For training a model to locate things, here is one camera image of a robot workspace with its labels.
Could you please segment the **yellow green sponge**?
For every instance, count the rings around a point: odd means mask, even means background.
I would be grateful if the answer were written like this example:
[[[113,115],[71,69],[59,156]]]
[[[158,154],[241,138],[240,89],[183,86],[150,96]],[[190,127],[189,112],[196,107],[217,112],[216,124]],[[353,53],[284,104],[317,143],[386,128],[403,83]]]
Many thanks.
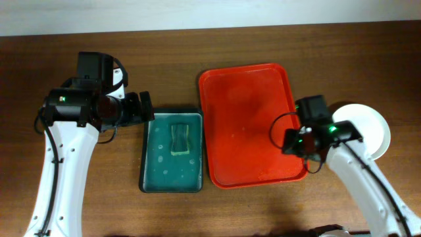
[[[174,156],[189,154],[189,125],[183,123],[173,124],[171,126],[171,136],[171,154]]]

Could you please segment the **white plate with green stain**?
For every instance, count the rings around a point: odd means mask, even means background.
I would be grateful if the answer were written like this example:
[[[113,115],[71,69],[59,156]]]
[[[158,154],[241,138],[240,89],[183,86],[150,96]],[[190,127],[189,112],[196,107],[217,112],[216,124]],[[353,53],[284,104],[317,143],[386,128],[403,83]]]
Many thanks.
[[[355,125],[374,160],[388,150],[391,131],[386,120],[375,109],[362,104],[348,104],[337,109],[332,117],[334,122],[349,120]]]

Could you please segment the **red plastic tray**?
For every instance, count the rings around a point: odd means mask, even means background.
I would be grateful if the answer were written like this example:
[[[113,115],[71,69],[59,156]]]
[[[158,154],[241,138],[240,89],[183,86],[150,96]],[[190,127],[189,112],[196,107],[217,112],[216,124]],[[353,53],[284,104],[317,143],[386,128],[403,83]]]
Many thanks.
[[[276,63],[207,70],[198,81],[210,179],[233,189],[304,179],[280,146],[299,128],[285,69]]]

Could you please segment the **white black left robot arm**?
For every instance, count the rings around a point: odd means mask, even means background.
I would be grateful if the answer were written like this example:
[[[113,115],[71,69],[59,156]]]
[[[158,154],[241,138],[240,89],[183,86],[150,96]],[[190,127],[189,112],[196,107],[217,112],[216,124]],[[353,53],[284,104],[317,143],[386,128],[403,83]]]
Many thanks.
[[[36,124],[45,155],[26,236],[81,236],[87,173],[99,135],[153,120],[149,92],[125,93],[125,78],[69,78],[51,90]]]

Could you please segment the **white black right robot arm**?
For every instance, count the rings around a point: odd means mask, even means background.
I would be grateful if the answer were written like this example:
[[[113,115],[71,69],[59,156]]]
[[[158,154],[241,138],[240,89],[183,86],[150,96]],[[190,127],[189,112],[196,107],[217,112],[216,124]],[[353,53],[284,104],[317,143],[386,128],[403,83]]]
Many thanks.
[[[420,217],[393,189],[352,122],[288,128],[282,153],[325,163],[362,211],[372,236],[420,235]]]

